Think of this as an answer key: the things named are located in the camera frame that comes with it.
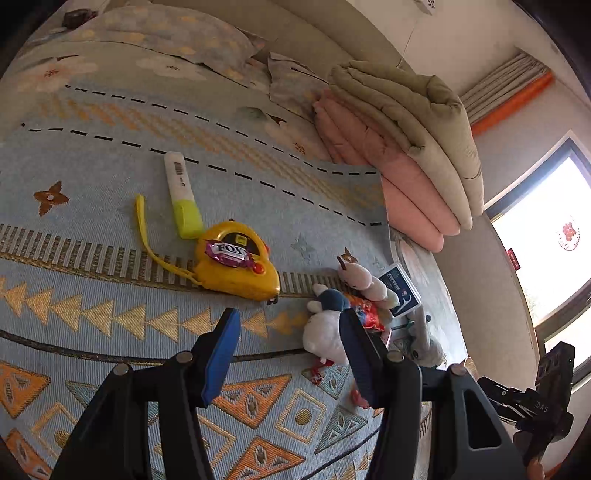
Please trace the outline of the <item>person's right hand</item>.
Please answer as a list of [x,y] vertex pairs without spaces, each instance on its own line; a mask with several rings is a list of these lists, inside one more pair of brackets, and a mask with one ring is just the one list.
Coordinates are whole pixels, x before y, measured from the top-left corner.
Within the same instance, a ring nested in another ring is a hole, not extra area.
[[530,461],[527,467],[529,480],[545,480],[544,467],[537,458]]

